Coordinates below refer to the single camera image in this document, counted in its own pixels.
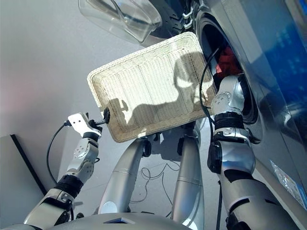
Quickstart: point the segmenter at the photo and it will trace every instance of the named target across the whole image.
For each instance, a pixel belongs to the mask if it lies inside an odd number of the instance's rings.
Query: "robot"
[[[220,179],[228,214],[227,229],[298,229],[266,185],[252,176],[255,155],[251,147],[252,136],[243,124],[244,90],[241,83],[239,76],[224,78],[211,104],[215,131],[207,163]],[[102,128],[84,113],[71,115],[68,120],[82,138],[66,174],[28,214],[23,224],[6,230],[204,229],[199,135],[193,123],[185,125],[185,134],[178,143],[177,152],[182,158],[170,219],[129,212],[140,160],[151,152],[152,136],[147,136],[135,139],[119,159],[98,215],[69,221],[74,199],[93,174]],[[108,123],[107,116],[102,123]]]

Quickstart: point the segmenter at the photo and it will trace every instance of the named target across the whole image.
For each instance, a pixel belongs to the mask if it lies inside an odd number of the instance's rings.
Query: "wicker basket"
[[[195,34],[186,32],[115,60],[88,75],[88,83],[116,142],[143,137],[204,116],[199,83],[203,53]],[[206,72],[203,102],[216,94]]]

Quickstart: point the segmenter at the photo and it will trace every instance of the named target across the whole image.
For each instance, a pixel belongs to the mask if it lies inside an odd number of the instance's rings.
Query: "robotic hand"
[[[84,113],[73,114],[68,120],[82,139],[74,151],[66,174],[29,213],[24,221],[26,225],[44,230],[67,222],[75,197],[93,174],[98,156],[97,141],[101,137],[102,128],[93,120],[89,121]]]
[[[298,229],[265,184],[253,178],[255,155],[251,136],[244,129],[244,93],[238,76],[221,82],[211,109],[215,131],[209,148],[208,167],[217,173],[229,230]]]

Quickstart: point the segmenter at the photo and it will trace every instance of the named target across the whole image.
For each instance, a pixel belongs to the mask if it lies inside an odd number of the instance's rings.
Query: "wire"
[[[171,215],[172,211],[170,211],[165,217],[168,217],[169,215]]]
[[[180,165],[179,165],[179,164],[177,164],[177,163],[174,162],[174,161],[171,161],[171,162],[173,162],[174,164],[176,164],[176,165],[178,166],[178,169],[174,169],[174,168],[172,168],[168,163],[166,163],[165,166],[164,166],[164,168],[161,170],[161,172],[160,172],[158,175],[156,175],[156,176],[151,176],[151,172],[150,172],[150,170],[149,170],[148,168],[145,168],[145,167],[144,167],[144,168],[141,169],[141,176],[142,176],[144,179],[147,180],[147,181],[146,181],[146,184],[145,184],[145,197],[144,197],[143,199],[141,199],[141,200],[135,200],[135,201],[134,201],[134,200],[131,200],[131,201],[130,201],[131,204],[136,204],[136,203],[139,203],[139,202],[144,201],[144,200],[147,198],[147,195],[148,195],[148,190],[147,190],[147,185],[148,185],[148,183],[149,183],[150,181],[155,180],[155,179],[157,179],[157,178],[159,178],[159,177],[162,176],[162,187],[163,187],[163,190],[164,190],[164,192],[165,192],[165,194],[166,194],[166,196],[167,196],[167,198],[168,198],[170,204],[173,205],[173,203],[172,203],[172,201],[171,201],[169,195],[168,195],[167,192],[166,192],[166,189],[165,189],[165,186],[164,186],[164,182],[163,182],[164,173],[165,173],[164,171],[165,171],[166,167],[169,167],[171,170],[173,170],[173,171],[175,171],[175,172],[176,172],[176,171],[179,171],[179,169],[180,169]]]
[[[221,212],[222,212],[222,187],[221,182],[218,182],[220,185],[220,195],[219,195],[219,206],[217,209],[217,218],[216,218],[216,230],[220,230],[220,224],[221,224]]]
[[[209,119],[209,125],[210,125],[210,140],[212,141],[213,139],[213,125],[214,124],[214,121],[213,119],[210,117],[210,113],[208,111],[208,108],[207,106],[204,106],[203,105],[203,102],[202,102],[202,96],[201,96],[201,91],[202,91],[202,82],[203,82],[203,79],[204,79],[204,76],[205,76],[205,73],[206,73],[206,70],[209,66],[209,63],[211,62],[212,58],[215,56],[215,54],[219,51],[219,49],[223,46],[224,44],[220,45],[219,47],[217,47],[217,49],[210,54],[209,58],[208,58],[208,61],[207,61],[207,64],[205,66],[205,69],[203,70],[203,73],[202,73],[202,76],[201,76],[201,82],[200,82],[200,102],[201,102],[201,108],[203,110],[203,112],[205,113],[205,115],[208,117]]]
[[[52,139],[51,139],[51,141],[50,141],[50,143],[49,143],[49,145],[48,145],[47,155],[46,155],[46,163],[47,163],[48,173],[49,173],[49,175],[50,175],[52,181],[53,181],[55,184],[57,183],[57,181],[56,181],[56,179],[54,179],[54,176],[52,175],[52,172],[51,172],[51,170],[50,170],[50,166],[49,166],[49,153],[50,153],[51,144],[52,144],[54,138],[55,138],[56,135],[64,128],[64,126],[65,126],[65,125],[63,124],[63,125],[55,132],[55,134],[53,135],[53,137],[52,137]]]
[[[74,217],[73,217],[73,209],[71,207],[71,221],[73,221]]]

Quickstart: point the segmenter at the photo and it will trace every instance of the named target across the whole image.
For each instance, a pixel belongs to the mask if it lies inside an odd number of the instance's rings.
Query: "gray floor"
[[[169,161],[174,160],[180,163],[180,157],[177,155],[177,141],[180,136],[180,128],[175,128],[163,133],[164,139],[161,143],[153,145],[153,152],[149,158],[142,158],[139,175],[137,177],[135,189],[132,195],[134,201],[142,200],[145,195],[146,180],[141,176],[141,168],[146,167],[150,170],[151,176],[158,175],[166,163],[173,169],[178,169],[178,166]],[[201,129],[201,166],[202,178],[204,185],[205,198],[205,229],[215,229],[216,212],[218,206],[219,185],[218,177],[209,171],[207,167],[207,154],[209,147],[209,123],[203,122]],[[66,137],[66,145],[64,152],[74,149],[80,136],[69,129]],[[85,216],[93,215],[99,206],[100,199],[108,179],[124,150],[132,141],[124,143],[116,143],[113,141],[108,129],[104,126],[102,138],[99,140],[99,157],[101,161],[95,165],[94,174],[91,179],[84,185],[82,191],[76,198],[74,212],[82,212]],[[72,158],[72,154],[64,154],[61,161],[59,174],[66,171],[67,165]],[[178,171],[173,171],[168,167],[165,169],[164,185],[171,200],[173,200],[174,190],[177,180]],[[162,187],[162,177],[149,182],[148,195],[142,202],[130,204],[131,211],[134,212],[152,212],[156,215],[166,216],[171,210],[171,204]],[[226,212],[223,207],[221,217],[221,229],[226,229],[225,226]]]

